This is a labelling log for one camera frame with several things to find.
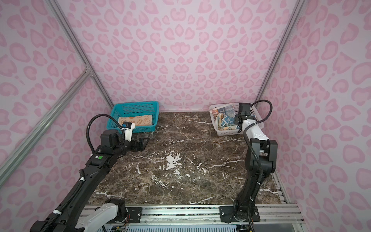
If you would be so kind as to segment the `orange bunny towel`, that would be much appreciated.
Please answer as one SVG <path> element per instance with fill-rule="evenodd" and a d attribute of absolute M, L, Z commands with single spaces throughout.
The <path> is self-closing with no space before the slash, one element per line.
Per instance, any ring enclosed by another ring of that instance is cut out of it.
<path fill-rule="evenodd" d="M 134 117 L 119 117 L 118 122 L 123 125 L 124 122 L 134 123 L 136 127 L 152 126 L 152 115 L 134 116 Z"/>

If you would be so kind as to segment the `grey patterned towel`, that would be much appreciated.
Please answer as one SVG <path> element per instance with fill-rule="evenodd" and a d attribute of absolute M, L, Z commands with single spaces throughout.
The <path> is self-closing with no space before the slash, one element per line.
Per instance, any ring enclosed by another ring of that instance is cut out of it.
<path fill-rule="evenodd" d="M 223 113 L 224 116 L 228 116 L 232 118 L 235 117 L 234 107 L 233 107 L 233 104 L 231 103 L 217 106 L 216 108 L 211 110 L 211 113 L 215 118 L 219 113 Z"/>

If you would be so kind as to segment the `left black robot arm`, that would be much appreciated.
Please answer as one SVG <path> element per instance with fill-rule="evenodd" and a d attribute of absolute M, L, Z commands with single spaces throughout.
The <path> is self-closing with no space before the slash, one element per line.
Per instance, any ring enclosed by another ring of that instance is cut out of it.
<path fill-rule="evenodd" d="M 144 151 L 149 137 L 123 139 L 118 130 L 105 130 L 100 136 L 100 146 L 79 171 L 80 178 L 59 206 L 43 221 L 36 221 L 31 232 L 82 232 L 86 227 L 76 229 L 80 215 L 101 181 L 109 174 L 118 159 L 127 152 Z"/>

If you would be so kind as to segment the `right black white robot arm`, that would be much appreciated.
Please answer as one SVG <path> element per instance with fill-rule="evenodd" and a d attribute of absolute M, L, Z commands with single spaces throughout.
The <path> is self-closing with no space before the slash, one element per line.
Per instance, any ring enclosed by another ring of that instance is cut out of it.
<path fill-rule="evenodd" d="M 264 119 L 257 120 L 251 108 L 261 102 L 267 103 L 270 109 Z M 253 216 L 258 213 L 255 202 L 261 185 L 276 169 L 278 144 L 275 140 L 269 139 L 259 127 L 259 124 L 270 117 L 272 110 L 273 106 L 269 100 L 240 103 L 234 119 L 234 123 L 239 126 L 238 133 L 243 135 L 248 147 L 245 156 L 247 178 L 233 203 L 234 217 L 237 221 L 252 223 Z"/>

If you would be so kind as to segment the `teal bunny towel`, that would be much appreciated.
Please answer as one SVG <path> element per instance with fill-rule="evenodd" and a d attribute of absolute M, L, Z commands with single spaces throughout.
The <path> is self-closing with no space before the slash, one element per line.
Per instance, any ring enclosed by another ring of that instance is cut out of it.
<path fill-rule="evenodd" d="M 216 116 L 215 123 L 217 125 L 218 130 L 220 130 L 220 131 L 238 130 L 239 129 L 239 127 L 234 124 L 234 118 L 224 116 L 223 113 L 219 113 Z"/>

